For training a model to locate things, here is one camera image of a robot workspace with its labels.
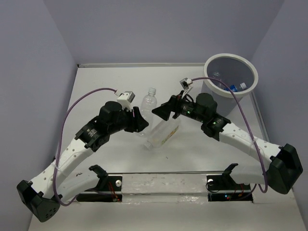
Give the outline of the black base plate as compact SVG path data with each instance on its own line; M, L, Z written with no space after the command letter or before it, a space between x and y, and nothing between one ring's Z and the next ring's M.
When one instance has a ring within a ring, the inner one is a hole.
M119 174L109 174L99 165L89 168L91 173L96 176L98 182L95 186L79 194L78 202L121 202L122 201L122 181L123 177Z
M253 202L251 186L238 184L231 178L233 169L238 164L229 165L221 174L207 175L205 188L209 202Z

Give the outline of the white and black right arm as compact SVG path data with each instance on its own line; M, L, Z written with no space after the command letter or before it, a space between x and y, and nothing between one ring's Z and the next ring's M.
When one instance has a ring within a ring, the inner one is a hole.
M165 121L174 113L173 118L182 115L201 122L205 135L260 162L261 169L257 173L243 173L237 168L224 174L221 182L225 188L232 189L241 183L266 184L280 194L288 194L303 172L294 146L279 146L245 132L217 113L217 103L208 93L198 94L194 102L184 99L181 94L172 95L168 102L153 109L152 113Z

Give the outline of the grey bin with white rim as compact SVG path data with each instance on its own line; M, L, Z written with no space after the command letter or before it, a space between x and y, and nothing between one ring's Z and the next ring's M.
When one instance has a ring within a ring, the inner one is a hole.
M221 79L211 80L211 73L219 71ZM204 74L210 79L202 82L202 93L212 95L217 102L217 112L226 117L236 106L237 103L228 91L217 87L218 80L226 85L237 85L245 83L247 89L241 92L234 92L236 98L240 101L244 96L250 94L258 83L258 72L256 68L245 58L228 53L216 54L210 57L204 65Z

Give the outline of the large ribbed clear bottle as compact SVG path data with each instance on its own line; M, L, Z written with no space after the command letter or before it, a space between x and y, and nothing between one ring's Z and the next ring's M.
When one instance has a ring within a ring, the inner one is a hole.
M144 146L148 150L161 147L178 131L180 124L179 117L177 119L171 118L168 121L162 120L153 128Z

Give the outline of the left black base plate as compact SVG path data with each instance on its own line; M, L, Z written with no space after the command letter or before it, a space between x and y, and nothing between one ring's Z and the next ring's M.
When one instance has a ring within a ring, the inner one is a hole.
M122 201L122 181L123 177L119 174L109 174L99 165L89 168L91 173L96 176L98 182L95 186L79 194L78 202L121 202Z

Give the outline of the white foam strip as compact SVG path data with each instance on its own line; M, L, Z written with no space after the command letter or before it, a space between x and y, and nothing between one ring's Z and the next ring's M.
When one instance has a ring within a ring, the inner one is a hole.
M127 174L123 203L199 203L207 200L205 174Z

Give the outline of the small blue label bottle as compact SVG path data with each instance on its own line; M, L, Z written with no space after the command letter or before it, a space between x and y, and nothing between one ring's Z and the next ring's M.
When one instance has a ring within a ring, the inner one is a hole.
M240 83L240 84L233 84L233 85L230 85L228 88L226 88L225 90L226 91L233 91L233 92L241 92L241 91L244 91L247 89L247 85L243 82L243 83Z

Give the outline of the crushed clear bottle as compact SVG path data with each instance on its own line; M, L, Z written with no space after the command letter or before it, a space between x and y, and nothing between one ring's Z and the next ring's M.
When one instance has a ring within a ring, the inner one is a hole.
M149 88L147 95L144 96L142 100L140 112L142 117L149 123L149 125L142 132L138 133L138 135L141 137L146 137L151 133L154 120L154 115L152 113L152 110L155 109L157 105L157 99L155 95L156 95L156 89Z

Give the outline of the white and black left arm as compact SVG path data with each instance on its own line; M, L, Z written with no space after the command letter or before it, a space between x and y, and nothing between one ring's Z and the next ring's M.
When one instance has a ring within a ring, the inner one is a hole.
M148 125L138 107L129 110L118 102L107 102L44 171L17 184L22 203L40 222L46 222L59 210L61 201L67 199L60 192L60 185L79 164L107 143L112 134L122 130L141 132Z

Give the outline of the blue label bottle white cap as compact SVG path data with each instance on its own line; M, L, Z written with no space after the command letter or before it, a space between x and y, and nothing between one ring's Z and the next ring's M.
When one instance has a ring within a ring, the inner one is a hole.
M224 91L229 91L229 85L224 84L221 80L218 80L217 87Z

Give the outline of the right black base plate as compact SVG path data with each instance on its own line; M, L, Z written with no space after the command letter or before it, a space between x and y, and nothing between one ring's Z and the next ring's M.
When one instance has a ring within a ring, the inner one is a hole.
M207 175L205 188L209 202L253 202L251 186L238 184L231 178L233 169L238 164L229 165L221 174Z

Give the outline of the clear slim bottle blue cap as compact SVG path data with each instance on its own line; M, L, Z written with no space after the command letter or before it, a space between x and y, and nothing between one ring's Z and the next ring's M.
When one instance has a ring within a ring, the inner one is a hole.
M211 77L215 79L221 79L221 73L219 71L213 71Z

